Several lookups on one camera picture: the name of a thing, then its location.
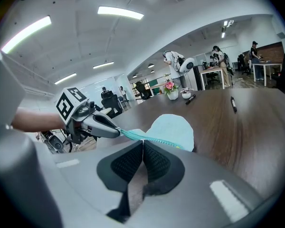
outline fluorescent light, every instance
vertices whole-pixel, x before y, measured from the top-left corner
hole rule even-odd
[[[65,81],[65,80],[67,80],[68,78],[74,77],[74,76],[76,76],[76,75],[77,75],[77,74],[71,74],[71,75],[69,75],[69,76],[67,76],[67,77],[65,77],[65,78],[63,78],[63,79],[60,79],[59,81],[55,82],[55,84],[58,85],[58,84],[61,83],[62,81]]]
[[[99,82],[103,82],[103,81],[105,81],[105,80],[107,80],[107,78],[106,78],[106,79],[103,79],[103,80],[100,80],[100,81],[97,81],[97,82],[95,82],[94,84],[97,84],[97,83],[99,83]]]
[[[103,85],[103,86],[104,86],[104,85]],[[100,88],[100,87],[102,87],[102,86],[96,87],[95,89]]]
[[[16,45],[18,45],[26,37],[30,36],[37,30],[40,30],[41,28],[47,25],[50,25],[51,23],[52,23],[51,18],[49,16],[46,16],[43,19],[36,21],[35,23],[24,28],[17,35],[15,35],[12,39],[10,39],[9,42],[6,43],[4,47],[2,47],[1,50],[6,54],[9,53]]]
[[[113,63],[114,63],[114,62],[105,63],[105,64],[102,64],[102,65],[94,66],[93,68],[98,68],[98,67],[108,66],[108,65],[111,65],[111,64],[113,64]]]
[[[141,13],[111,7],[99,7],[98,14],[113,14],[119,16],[126,16],[134,19],[141,19],[143,17],[143,14]]]

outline person in black shirt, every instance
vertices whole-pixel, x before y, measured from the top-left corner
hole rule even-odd
[[[255,41],[252,42],[252,47],[250,49],[250,54],[252,57],[252,63],[258,63],[260,61],[260,57],[258,57],[257,55],[257,43]],[[255,72],[256,74],[256,80],[264,80],[264,78],[262,78],[262,74],[261,74],[261,66],[260,65],[255,65]]]
[[[109,92],[105,87],[103,87],[103,91],[101,92],[101,98],[104,98],[104,93]]]

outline dark wood tabletop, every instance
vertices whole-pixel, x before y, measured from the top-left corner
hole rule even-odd
[[[194,151],[208,156],[267,198],[285,184],[285,95],[278,89],[196,91],[185,105],[156,95],[114,118],[125,130],[147,131],[162,114],[183,116],[194,131]],[[234,113],[230,97],[237,106]],[[97,147],[128,141],[100,138]]]
[[[279,64],[282,64],[282,62],[257,62],[257,63],[253,63],[253,64],[262,64],[262,65],[274,64],[274,65],[279,65]]]

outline black marker pen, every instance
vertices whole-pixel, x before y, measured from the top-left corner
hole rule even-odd
[[[232,107],[233,107],[234,112],[237,112],[236,102],[234,101],[234,98],[233,98],[233,97],[231,97],[231,104],[232,104]]]
[[[195,94],[191,96],[191,98],[186,102],[186,105],[188,105],[191,102],[191,100],[193,100],[194,97],[195,97]]]

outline flower vase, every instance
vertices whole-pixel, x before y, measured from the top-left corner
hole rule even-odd
[[[178,90],[176,89],[176,90],[170,92],[170,94],[168,94],[168,97],[170,100],[176,100],[179,97]]]

